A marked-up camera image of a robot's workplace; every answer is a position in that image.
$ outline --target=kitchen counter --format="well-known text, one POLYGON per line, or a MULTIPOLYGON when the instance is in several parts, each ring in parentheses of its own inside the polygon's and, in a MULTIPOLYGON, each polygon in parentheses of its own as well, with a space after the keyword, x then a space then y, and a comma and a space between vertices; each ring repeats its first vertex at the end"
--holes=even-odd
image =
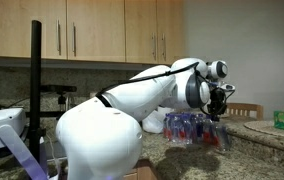
MULTIPOLYGON (((223 121, 231 132, 239 129, 238 135, 245 135, 244 129, 239 133, 242 131, 243 122, 223 121)), ((284 179, 283 168, 235 149, 221 153, 211 145, 186 146, 167 142, 162 134, 145 132, 143 135, 141 159, 149 159, 163 180, 284 179)), ((0 159, 0 180, 9 179, 28 179, 25 171, 12 156, 0 159)))

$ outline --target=pack of water bottles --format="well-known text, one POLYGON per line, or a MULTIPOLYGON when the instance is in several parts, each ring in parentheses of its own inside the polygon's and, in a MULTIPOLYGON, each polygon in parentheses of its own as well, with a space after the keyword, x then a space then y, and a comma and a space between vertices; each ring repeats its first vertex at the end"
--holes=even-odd
POLYGON ((168 113, 163 120, 163 136, 168 141, 183 144, 207 143, 219 150, 230 150, 226 126, 202 113, 168 113))

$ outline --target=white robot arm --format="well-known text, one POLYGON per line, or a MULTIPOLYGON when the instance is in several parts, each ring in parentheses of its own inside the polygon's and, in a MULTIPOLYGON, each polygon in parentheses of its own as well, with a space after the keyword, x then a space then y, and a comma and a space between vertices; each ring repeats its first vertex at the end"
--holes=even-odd
POLYGON ((225 62, 214 64, 186 58, 171 68, 155 66, 67 111, 56 136, 68 158, 68 179, 121 179, 141 154, 138 122, 159 105, 203 107, 210 99, 206 78, 227 74, 225 62))

